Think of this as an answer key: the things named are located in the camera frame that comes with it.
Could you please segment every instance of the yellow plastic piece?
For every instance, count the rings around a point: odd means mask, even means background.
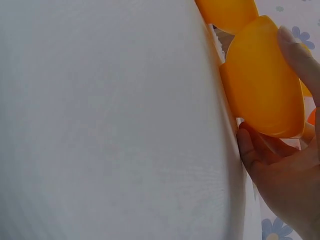
[[[302,87],[303,96],[312,98],[311,92],[309,91],[309,89],[306,87],[306,85],[303,82],[301,82],[301,87]]]
[[[195,3],[207,24],[233,35],[259,16],[254,0],[195,0]]]
[[[236,34],[220,73],[233,114],[262,134],[286,139],[303,133],[305,109],[300,80],[282,56],[277,31],[269,17],[257,17]]]

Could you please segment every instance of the hand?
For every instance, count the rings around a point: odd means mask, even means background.
[[[304,240],[320,239],[320,65],[281,27],[278,42],[284,58],[310,90],[317,107],[312,141],[302,151],[264,136],[247,123],[237,132],[241,159],[270,209]]]

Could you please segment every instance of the orange toy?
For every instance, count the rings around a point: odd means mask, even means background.
[[[305,126],[302,86],[279,49],[277,26],[269,17],[258,16],[253,0],[196,2],[207,23],[236,33],[220,66],[235,117],[271,137],[301,136]]]
[[[315,108],[308,117],[308,123],[312,124],[313,126],[316,124],[316,110],[317,109]]]
[[[258,10],[254,0],[195,0],[205,22],[229,34],[237,34],[255,20]]]

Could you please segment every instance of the blue flower pattern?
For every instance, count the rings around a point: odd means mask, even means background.
[[[310,34],[308,32],[306,32],[306,31],[301,32],[299,27],[294,26],[292,28],[292,33],[296,39],[299,39],[309,49],[311,49],[311,50],[315,49],[315,47],[316,47],[315,44],[311,41],[308,41],[310,39]]]
[[[262,221],[262,240],[293,240],[288,237],[293,232],[293,229],[288,225],[284,226],[284,222],[280,218],[276,218],[271,223],[270,219],[266,218]]]

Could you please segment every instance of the white sheet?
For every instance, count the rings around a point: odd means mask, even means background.
[[[0,2],[0,239],[259,239],[189,0]]]

